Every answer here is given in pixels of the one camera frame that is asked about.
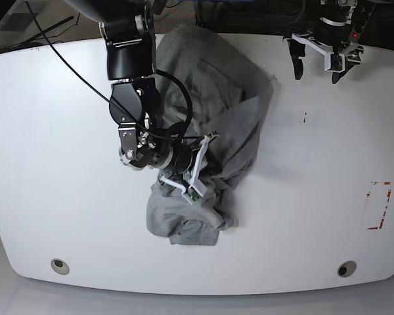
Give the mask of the red tape rectangle marking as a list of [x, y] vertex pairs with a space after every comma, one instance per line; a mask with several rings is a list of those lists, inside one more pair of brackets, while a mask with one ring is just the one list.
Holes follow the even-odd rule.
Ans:
[[391, 197], [391, 182], [373, 181], [370, 183], [365, 202], [365, 225], [367, 230], [380, 230]]

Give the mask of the grey T-shirt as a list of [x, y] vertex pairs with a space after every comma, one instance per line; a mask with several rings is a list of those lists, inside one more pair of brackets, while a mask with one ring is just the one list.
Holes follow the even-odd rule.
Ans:
[[189, 136], [216, 132], [201, 172], [206, 195], [188, 203], [176, 188], [155, 183], [146, 209], [146, 227], [171, 244], [217, 243], [219, 233], [238, 222], [232, 192], [253, 165], [260, 128], [273, 94], [268, 75], [218, 34], [179, 26], [164, 35], [156, 51], [159, 69], [179, 79], [190, 94]]

